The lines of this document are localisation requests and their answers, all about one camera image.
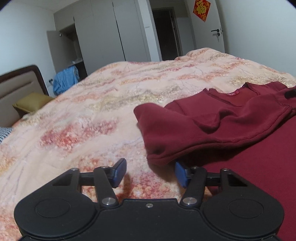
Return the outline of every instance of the beige upholstered headboard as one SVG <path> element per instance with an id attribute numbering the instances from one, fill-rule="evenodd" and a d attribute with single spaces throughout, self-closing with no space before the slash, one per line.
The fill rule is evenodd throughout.
<path id="1" fill-rule="evenodd" d="M 20 119 L 12 104 L 32 92 L 48 95 L 36 65 L 0 76 L 0 127 L 10 127 Z"/>

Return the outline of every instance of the brown headboard frame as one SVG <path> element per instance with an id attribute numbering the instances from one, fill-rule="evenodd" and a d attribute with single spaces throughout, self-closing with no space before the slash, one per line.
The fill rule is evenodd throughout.
<path id="1" fill-rule="evenodd" d="M 11 71 L 9 73 L 6 73 L 4 75 L 1 75 L 0 76 L 0 83 L 4 82 L 6 80 L 9 80 L 11 78 L 14 78 L 16 76 L 19 76 L 21 74 L 30 72 L 30 71 L 34 71 L 43 93 L 45 95 L 49 95 L 48 91 L 47 91 L 47 88 L 46 88 L 46 85 L 44 83 L 43 77 L 41 75 L 41 72 L 40 72 L 39 68 L 36 65 L 29 65 L 29 66 L 26 66 L 26 67 Z"/>

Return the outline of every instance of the red chinese decoration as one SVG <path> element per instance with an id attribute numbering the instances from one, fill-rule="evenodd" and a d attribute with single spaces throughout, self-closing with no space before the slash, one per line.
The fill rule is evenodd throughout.
<path id="1" fill-rule="evenodd" d="M 202 21 L 206 21 L 211 3 L 207 0 L 195 0 L 193 13 Z"/>

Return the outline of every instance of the wardrobe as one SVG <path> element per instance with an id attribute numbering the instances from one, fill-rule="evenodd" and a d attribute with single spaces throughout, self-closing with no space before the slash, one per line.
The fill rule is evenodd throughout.
<path id="1" fill-rule="evenodd" d="M 137 0 L 80 0 L 54 13 L 47 37 L 56 72 L 82 78 L 118 61 L 151 61 Z"/>

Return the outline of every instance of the bedspread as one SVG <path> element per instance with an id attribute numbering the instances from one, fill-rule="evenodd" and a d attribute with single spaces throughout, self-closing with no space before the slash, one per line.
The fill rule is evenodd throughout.
<path id="1" fill-rule="evenodd" d="M 177 198 L 184 190 L 171 165 L 149 166 L 133 109 L 194 95 L 204 88 L 229 93 L 245 82 L 280 81 L 293 76 L 209 48 L 174 61 L 107 65 L 35 114 L 25 116 L 0 145 L 0 240 L 20 237 L 15 205 L 72 167 L 91 172 L 124 157 L 128 170 L 115 193 L 123 198 Z M 93 187 L 83 193 L 95 201 Z"/>

